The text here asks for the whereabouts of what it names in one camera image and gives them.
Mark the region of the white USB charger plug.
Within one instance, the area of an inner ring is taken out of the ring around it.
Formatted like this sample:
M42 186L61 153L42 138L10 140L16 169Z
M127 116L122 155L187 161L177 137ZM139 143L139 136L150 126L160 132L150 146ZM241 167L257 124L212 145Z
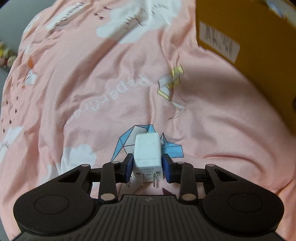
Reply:
M158 133L142 133L135 138L133 173L143 185L151 182L154 187L163 180L162 150Z

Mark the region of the pink cloud-print bed quilt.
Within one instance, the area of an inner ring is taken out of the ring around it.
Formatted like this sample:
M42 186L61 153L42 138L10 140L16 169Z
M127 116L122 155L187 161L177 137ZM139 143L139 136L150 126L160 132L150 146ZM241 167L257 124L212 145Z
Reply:
M197 168L213 163L278 195L295 240L295 136L257 88L198 46L194 1L56 1L25 28L1 104L1 221L16 200L87 163L121 161L135 136Z

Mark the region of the orange cardboard box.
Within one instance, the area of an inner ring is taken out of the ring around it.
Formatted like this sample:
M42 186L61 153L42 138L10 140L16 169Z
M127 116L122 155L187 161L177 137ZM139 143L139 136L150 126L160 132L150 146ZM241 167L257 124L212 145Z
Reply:
M295 6L289 1L197 1L197 42L265 95L295 132Z

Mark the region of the plush toy wall hanger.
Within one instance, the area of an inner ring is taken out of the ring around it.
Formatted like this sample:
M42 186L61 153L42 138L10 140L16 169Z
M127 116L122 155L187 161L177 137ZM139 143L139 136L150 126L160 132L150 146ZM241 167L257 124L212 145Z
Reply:
M9 71L16 60L17 53L3 41L0 41L1 68Z

